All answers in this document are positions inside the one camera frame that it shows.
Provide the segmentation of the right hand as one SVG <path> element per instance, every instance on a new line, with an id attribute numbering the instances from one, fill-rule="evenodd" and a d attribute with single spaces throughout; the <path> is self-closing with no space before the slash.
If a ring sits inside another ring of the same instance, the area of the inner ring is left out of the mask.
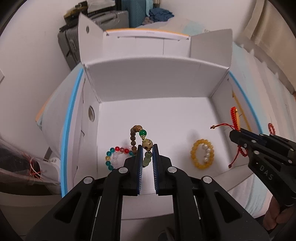
<path id="1" fill-rule="evenodd" d="M 263 227 L 266 230 L 272 230 L 276 227 L 276 225 L 287 223 L 294 210 L 295 206 L 291 206 L 281 211 L 278 201 L 272 197 L 269 208 L 263 218 Z"/>

